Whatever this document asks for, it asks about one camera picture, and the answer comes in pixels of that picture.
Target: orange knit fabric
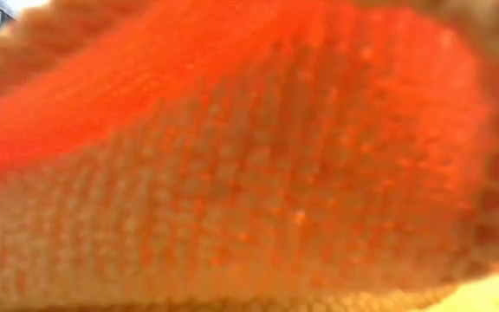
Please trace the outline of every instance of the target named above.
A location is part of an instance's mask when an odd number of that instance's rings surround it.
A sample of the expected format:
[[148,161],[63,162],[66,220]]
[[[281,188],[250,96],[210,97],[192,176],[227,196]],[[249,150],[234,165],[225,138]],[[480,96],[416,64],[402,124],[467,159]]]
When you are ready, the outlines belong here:
[[0,36],[0,310],[402,311],[496,263],[497,0],[54,0]]

